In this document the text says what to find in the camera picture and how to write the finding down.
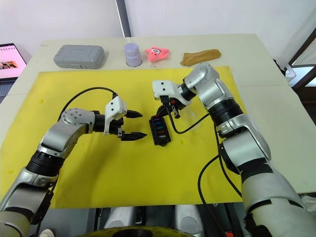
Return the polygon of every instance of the pink starfish toy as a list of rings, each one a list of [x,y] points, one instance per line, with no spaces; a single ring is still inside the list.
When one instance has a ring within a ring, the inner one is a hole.
[[[150,49],[146,49],[145,52],[148,54],[148,61],[156,62],[168,57],[169,49],[153,46]]]

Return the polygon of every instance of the laptop screen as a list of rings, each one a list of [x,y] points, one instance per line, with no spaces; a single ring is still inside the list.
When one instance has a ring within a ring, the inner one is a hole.
[[[0,81],[16,79],[26,63],[14,44],[0,44]]]

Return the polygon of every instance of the white wall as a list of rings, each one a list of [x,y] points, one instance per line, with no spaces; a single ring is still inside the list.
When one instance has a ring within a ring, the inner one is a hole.
[[[44,40],[122,35],[115,0],[0,0],[0,43],[26,60]]]
[[[125,2],[133,36],[256,33],[272,56],[287,60],[316,26],[316,0]]]

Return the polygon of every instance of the black cable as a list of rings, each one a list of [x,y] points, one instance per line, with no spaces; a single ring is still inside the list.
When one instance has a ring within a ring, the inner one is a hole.
[[[93,231],[97,231],[98,230],[98,222],[99,222],[100,210],[101,210],[100,208],[96,208],[95,209]]]
[[[169,118],[170,118],[170,122],[171,122],[172,128],[173,128],[173,130],[174,130],[176,133],[178,133],[178,134],[183,134],[183,133],[189,131],[191,128],[193,128],[194,126],[196,126],[197,124],[199,124],[203,119],[205,119],[207,116],[209,116],[209,114],[204,115],[202,118],[200,118],[200,119],[199,119],[198,121],[196,121],[193,125],[191,125],[190,127],[188,127],[186,130],[183,130],[183,131],[179,132],[179,131],[177,130],[175,124],[174,124],[174,121],[173,121],[173,118],[172,118],[172,115],[171,115],[169,109],[168,109],[168,108],[166,108],[166,109],[167,109],[167,112],[168,112],[168,115],[169,115]]]
[[[215,131],[215,136],[216,136],[216,144],[217,144],[217,149],[218,149],[218,156],[219,156],[219,163],[221,165],[221,168],[222,168],[222,171],[223,171],[223,174],[225,176],[225,178],[227,179],[227,181],[230,183],[231,187],[236,191],[236,193],[240,196],[241,196],[241,192],[239,191],[239,189],[235,186],[235,184],[232,182],[232,180],[228,177],[227,173],[226,173],[226,170],[224,168],[224,165],[223,165],[223,161],[222,161],[222,157],[220,155],[220,152],[219,152],[219,139],[218,139],[218,135],[217,135],[217,132],[216,132],[216,125],[214,124],[214,131]]]
[[[111,92],[111,93],[113,93],[113,94],[116,94],[115,91],[113,91],[113,90],[111,90],[111,89],[109,89],[109,88],[106,88],[106,87],[91,87],[91,88],[88,88],[88,89],[86,89],[86,90],[83,90],[82,92],[79,92],[77,95],[75,95],[73,98],[71,98],[71,99],[67,102],[67,104],[63,107],[62,111],[60,112],[60,115],[59,115],[57,121],[59,121],[59,119],[61,118],[62,113],[66,110],[66,108],[70,105],[70,103],[71,103],[74,99],[76,99],[78,96],[80,96],[80,95],[86,93],[87,91],[90,91],[90,90],[97,90],[97,89],[100,89],[100,90],[107,90],[107,91],[109,91],[109,92]]]
[[[41,221],[38,223],[38,226],[36,227],[36,231],[35,231],[34,237],[38,237],[38,236],[39,236],[39,233],[40,233],[40,225],[41,225]]]
[[[238,218],[238,215],[236,214],[236,210],[234,208],[233,203],[224,203],[224,207],[226,210],[227,218],[229,221],[229,224],[232,228],[232,232],[235,237],[243,237],[243,232],[241,228],[241,224]]]
[[[219,155],[217,155],[216,157],[214,157],[213,159],[211,159],[204,167],[203,169],[201,170],[200,174],[198,175],[198,179],[197,179],[197,189],[198,189],[198,194],[202,200],[202,203],[203,203],[203,206],[204,208],[206,209],[207,213],[209,214],[209,216],[212,218],[212,220],[215,222],[217,228],[219,229],[220,233],[222,234],[222,236],[226,237],[226,234],[225,234],[225,230],[223,229],[223,225],[219,222],[218,218],[213,214],[213,212],[209,209],[205,199],[204,199],[204,196],[203,196],[203,193],[202,193],[202,189],[201,189],[201,178],[202,178],[202,175],[204,173],[204,171],[206,170],[206,168],[212,164],[217,158],[219,158]]]

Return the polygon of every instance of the gray plastic case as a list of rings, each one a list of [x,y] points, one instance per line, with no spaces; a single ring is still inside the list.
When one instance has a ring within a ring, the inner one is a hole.
[[[61,68],[100,68],[105,53],[97,45],[63,45],[54,57],[54,62]]]

